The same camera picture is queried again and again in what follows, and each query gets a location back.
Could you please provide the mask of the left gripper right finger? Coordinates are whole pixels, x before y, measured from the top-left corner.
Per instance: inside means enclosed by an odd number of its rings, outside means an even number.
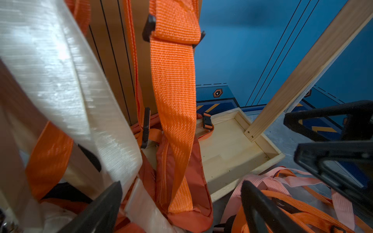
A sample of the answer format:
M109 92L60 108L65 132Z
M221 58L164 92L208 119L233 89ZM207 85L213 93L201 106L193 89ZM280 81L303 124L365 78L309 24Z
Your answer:
M282 193L259 190L250 181L241 185L241 201L246 222L251 233L308 233L309 227L286 214L269 198L274 197L299 210L306 208L302 202Z

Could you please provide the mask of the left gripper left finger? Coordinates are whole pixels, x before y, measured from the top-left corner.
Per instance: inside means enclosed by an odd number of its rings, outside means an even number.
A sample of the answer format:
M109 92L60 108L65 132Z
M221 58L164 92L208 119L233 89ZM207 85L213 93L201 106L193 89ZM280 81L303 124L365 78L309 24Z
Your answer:
M59 233L113 233L121 200L121 183L114 182Z

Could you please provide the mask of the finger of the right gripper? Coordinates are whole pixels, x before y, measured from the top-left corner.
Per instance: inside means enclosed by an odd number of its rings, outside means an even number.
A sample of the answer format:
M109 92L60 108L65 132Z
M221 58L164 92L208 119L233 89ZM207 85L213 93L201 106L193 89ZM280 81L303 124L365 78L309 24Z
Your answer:
M357 101L287 113L283 123L315 142L371 140L373 102Z
M296 164L329 185L366 213L373 211L373 142L335 141L303 143L294 155ZM332 163L352 164L363 176L363 186L337 172Z

